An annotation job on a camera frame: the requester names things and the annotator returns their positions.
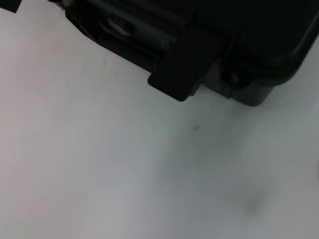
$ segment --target white table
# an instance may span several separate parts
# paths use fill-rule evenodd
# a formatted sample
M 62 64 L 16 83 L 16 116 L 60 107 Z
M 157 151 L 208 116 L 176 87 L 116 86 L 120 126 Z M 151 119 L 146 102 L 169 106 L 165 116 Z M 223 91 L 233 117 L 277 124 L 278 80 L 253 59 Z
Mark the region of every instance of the white table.
M 0 10 L 1 239 L 317 239 L 319 42 L 259 107 L 179 103 L 54 4 Z

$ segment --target dark spot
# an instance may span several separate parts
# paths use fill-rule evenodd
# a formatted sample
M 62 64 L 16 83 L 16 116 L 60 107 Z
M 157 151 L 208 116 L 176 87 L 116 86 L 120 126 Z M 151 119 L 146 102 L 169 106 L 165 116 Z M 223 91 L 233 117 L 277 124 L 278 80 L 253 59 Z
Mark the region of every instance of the dark spot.
M 199 125 L 196 125 L 194 128 L 193 128 L 193 131 L 197 132 L 199 130 Z

